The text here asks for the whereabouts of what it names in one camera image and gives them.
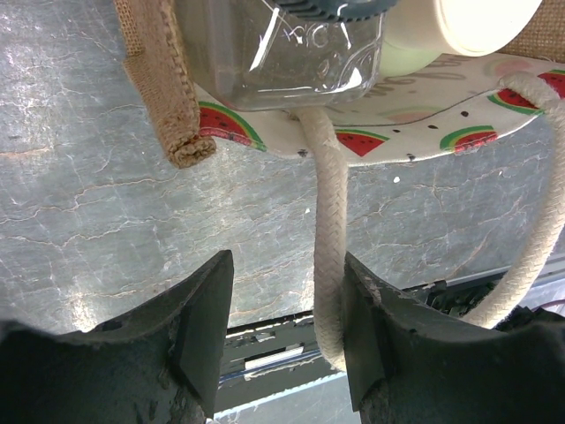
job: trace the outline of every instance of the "clear plastic container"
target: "clear plastic container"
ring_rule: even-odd
[[[192,76],[234,110],[350,102],[374,84],[383,15],[306,22],[267,0],[178,0]]]

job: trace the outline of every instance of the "braided rope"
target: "braided rope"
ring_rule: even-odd
[[[492,328],[522,300],[546,263],[565,225],[565,101],[542,79],[516,72],[501,80],[546,113],[555,131],[554,162],[546,198],[531,235],[497,287],[463,320]],[[345,370],[341,292],[345,261],[348,165],[334,127],[321,108],[294,113],[302,123],[316,161],[318,200],[314,241],[314,328],[318,345],[332,366]]]

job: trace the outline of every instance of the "gray table surface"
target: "gray table surface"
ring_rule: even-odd
[[[4,1],[0,50],[0,317],[88,330],[219,249],[235,255],[231,326],[312,307],[313,162],[221,142],[174,169],[110,0]],[[538,119],[473,155],[352,170],[349,249],[398,287],[510,264],[550,139]]]

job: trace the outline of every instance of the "white rope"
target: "white rope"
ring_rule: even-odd
[[[526,72],[501,80],[542,109],[554,127],[552,173],[546,198],[531,235],[515,265],[497,287],[463,320],[492,328],[514,309],[537,278],[565,225],[565,101],[545,83]],[[316,160],[318,200],[314,242],[314,326],[326,360],[345,370],[341,294],[345,260],[348,165],[339,148],[333,125],[321,108],[294,113],[304,127]]]

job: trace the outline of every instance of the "watermelon slice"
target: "watermelon slice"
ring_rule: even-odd
[[[441,150],[456,153],[468,148],[484,146],[498,139],[498,134],[490,125],[471,126],[446,135],[440,142]]]
[[[553,87],[555,91],[559,93],[561,99],[565,97],[565,71],[554,69],[550,72],[542,73],[538,75],[538,77],[545,80],[551,87]],[[524,115],[541,113],[541,111],[533,104],[509,88],[505,88],[494,95],[489,95],[488,100],[502,106],[503,108],[523,113]]]
[[[259,135],[236,112],[220,104],[199,102],[200,105],[200,136],[215,136],[232,140],[262,152],[267,147]]]
[[[336,130],[335,135],[346,148],[361,157],[388,140],[388,137],[361,130]]]

